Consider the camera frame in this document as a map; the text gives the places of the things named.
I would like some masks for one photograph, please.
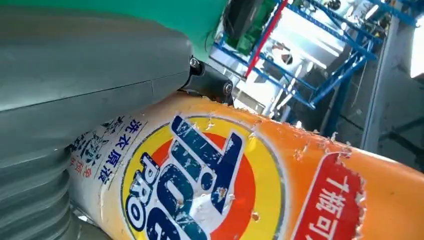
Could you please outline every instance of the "screw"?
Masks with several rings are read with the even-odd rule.
[[[224,84],[224,95],[228,96],[233,91],[233,85],[229,82]]]
[[[199,61],[196,58],[192,57],[190,59],[190,66],[191,67],[197,69],[199,67],[199,65],[200,65],[200,63],[199,63]]]

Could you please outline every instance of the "green machine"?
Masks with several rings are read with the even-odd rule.
[[[260,40],[264,26],[270,19],[276,5],[274,0],[264,0],[256,10],[252,24],[247,31],[239,38],[228,37],[225,42],[239,53],[248,56]]]

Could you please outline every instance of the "gray plastic housing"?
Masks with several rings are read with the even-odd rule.
[[[0,154],[61,148],[189,78],[185,35],[107,14],[0,8]]]
[[[70,210],[75,138],[189,78],[182,33],[116,15],[0,7],[0,239],[109,239]]]

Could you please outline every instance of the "blue scaffolding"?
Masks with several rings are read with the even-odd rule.
[[[274,0],[277,3],[277,6],[279,7],[283,2],[281,0]],[[372,52],[373,46],[379,45],[382,43],[382,40],[375,37],[371,33],[367,32],[364,27],[358,26],[355,23],[350,22],[349,20],[345,19],[344,17],[336,14],[331,9],[328,9],[326,6],[322,5],[321,3],[315,1],[315,0],[305,0],[309,2],[312,6],[316,7],[317,9],[323,11],[328,18],[339,28],[338,30],[334,30],[333,28],[327,26],[326,24],[321,23],[317,19],[313,18],[309,14],[307,14],[305,11],[301,10],[299,7],[287,4],[286,8],[290,9],[294,13],[298,14],[302,18],[308,20],[309,22],[313,23],[317,27],[321,28],[322,30],[326,31],[327,33],[331,34],[335,38],[345,42],[346,44],[350,45],[352,48],[351,54],[349,58],[334,72],[332,72],[328,79],[326,79],[321,85],[319,86],[313,86],[303,80],[300,77],[294,76],[291,72],[285,70],[283,67],[279,66],[272,60],[269,60],[266,58],[266,56],[263,53],[260,53],[259,58],[262,59],[265,62],[268,62],[269,64],[273,65],[275,68],[277,68],[287,81],[290,82],[290,79],[295,79],[296,83],[298,83],[301,86],[306,87],[310,90],[310,95],[301,95],[300,92],[292,87],[292,89],[288,89],[284,85],[282,85],[277,79],[273,79],[268,74],[262,72],[260,69],[254,67],[252,69],[253,72],[257,73],[260,77],[266,79],[267,81],[270,81],[274,85],[276,85],[278,88],[282,89],[287,95],[292,95],[296,100],[303,103],[304,105],[308,106],[311,109],[315,109],[315,105],[322,100],[328,93],[331,92],[336,86],[340,85],[343,81],[348,80],[352,74],[364,66],[366,61],[368,60],[376,60],[377,56]],[[399,18],[401,21],[411,25],[416,26],[417,22],[414,17],[407,15],[406,13],[403,13],[402,11],[395,9],[394,7],[390,6],[389,4],[383,3],[380,0],[369,0],[371,3],[379,6],[379,11],[384,11],[386,13],[390,13],[393,16]],[[277,16],[274,12],[269,23],[273,21],[273,19]],[[344,29],[342,29],[342,23],[345,23],[346,26],[349,27],[350,31],[355,31],[357,34],[357,38],[353,39],[350,34],[348,34]],[[266,26],[263,33],[267,32],[269,28],[269,24]],[[256,52],[256,50],[259,47],[259,44],[263,41],[264,36],[262,35],[259,40],[257,41],[257,44],[253,47],[253,53]],[[253,54],[250,54],[249,60],[245,60],[242,57],[240,57],[236,51],[230,50],[225,47],[225,40],[226,36],[225,34],[221,38],[219,42],[214,43],[214,47],[221,50],[228,56],[234,58],[242,65],[248,67],[250,63],[253,60]]]

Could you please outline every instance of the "yellow circle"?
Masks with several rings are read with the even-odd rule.
[[[279,232],[284,214],[284,198],[281,166],[275,155],[266,146],[264,141],[252,134],[247,128],[231,122],[230,120],[210,117],[186,118],[202,133],[211,133],[223,138],[228,138],[232,132],[236,132],[244,141],[243,154],[248,159],[252,168],[255,182],[255,201],[253,212],[259,216],[259,220],[250,218],[250,222],[241,239],[258,240],[273,239]],[[121,201],[124,210],[125,202],[130,193],[130,186],[137,170],[142,171],[140,159],[143,153],[152,155],[164,143],[171,140],[173,134],[170,125],[164,125],[146,137],[133,154],[124,173],[122,182]],[[137,231],[130,224],[128,228],[137,240],[146,238],[145,231]]]

